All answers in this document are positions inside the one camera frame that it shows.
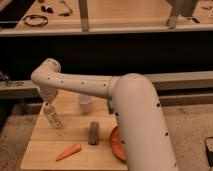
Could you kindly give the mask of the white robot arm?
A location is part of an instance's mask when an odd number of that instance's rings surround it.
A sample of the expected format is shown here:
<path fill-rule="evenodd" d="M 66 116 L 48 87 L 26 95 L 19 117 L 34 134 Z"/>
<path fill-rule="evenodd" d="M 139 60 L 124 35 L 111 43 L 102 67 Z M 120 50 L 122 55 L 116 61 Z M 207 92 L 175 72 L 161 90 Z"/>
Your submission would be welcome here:
<path fill-rule="evenodd" d="M 40 96 L 51 102 L 60 89 L 110 99 L 129 171 L 179 171 L 160 100 L 144 75 L 75 75 L 46 59 L 31 74 Z"/>

